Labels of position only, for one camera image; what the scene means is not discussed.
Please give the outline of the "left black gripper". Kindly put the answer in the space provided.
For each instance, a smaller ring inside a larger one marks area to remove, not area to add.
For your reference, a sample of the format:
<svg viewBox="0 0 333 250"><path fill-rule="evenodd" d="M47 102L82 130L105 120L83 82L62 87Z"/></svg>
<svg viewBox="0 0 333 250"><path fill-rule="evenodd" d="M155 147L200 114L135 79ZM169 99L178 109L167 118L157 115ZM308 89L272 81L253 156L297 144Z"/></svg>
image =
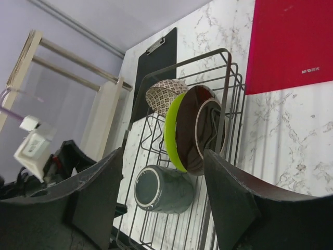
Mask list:
<svg viewBox="0 0 333 250"><path fill-rule="evenodd" d="M43 180L29 175L22 167L17 179L11 183L4 183L1 178L1 200L18 196L30 197L45 195L45 189L72 176L73 170L78 173L94 165L96 161L89 158L76 145L74 140L64 141L59 150L51 154L44 165Z"/></svg>

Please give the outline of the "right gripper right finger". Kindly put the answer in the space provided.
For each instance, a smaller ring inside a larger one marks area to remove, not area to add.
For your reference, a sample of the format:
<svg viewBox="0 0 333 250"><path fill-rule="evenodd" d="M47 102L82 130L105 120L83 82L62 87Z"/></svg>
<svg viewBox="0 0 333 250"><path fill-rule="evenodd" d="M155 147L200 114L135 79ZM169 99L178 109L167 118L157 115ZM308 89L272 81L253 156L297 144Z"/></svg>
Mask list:
<svg viewBox="0 0 333 250"><path fill-rule="evenodd" d="M304 195L269 184L204 152L220 249L332 249L332 196Z"/></svg>

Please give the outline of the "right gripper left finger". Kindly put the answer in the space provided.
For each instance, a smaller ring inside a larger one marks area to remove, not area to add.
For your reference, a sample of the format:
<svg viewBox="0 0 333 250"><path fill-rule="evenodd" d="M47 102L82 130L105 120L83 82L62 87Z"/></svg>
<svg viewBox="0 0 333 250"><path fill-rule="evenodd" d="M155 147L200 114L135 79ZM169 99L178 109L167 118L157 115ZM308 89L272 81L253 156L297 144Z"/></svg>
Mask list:
<svg viewBox="0 0 333 250"><path fill-rule="evenodd" d="M1 249L108 249L122 149L40 191L1 202Z"/></svg>

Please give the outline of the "grey ceramic mug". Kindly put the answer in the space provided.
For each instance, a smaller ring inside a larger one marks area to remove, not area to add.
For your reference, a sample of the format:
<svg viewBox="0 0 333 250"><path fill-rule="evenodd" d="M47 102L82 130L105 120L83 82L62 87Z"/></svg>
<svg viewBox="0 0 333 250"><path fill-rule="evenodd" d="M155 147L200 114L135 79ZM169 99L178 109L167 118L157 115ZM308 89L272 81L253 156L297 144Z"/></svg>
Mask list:
<svg viewBox="0 0 333 250"><path fill-rule="evenodd" d="M194 196L189 175L176 169L149 165L135 180L134 198L144 211L181 214L190 207Z"/></svg>

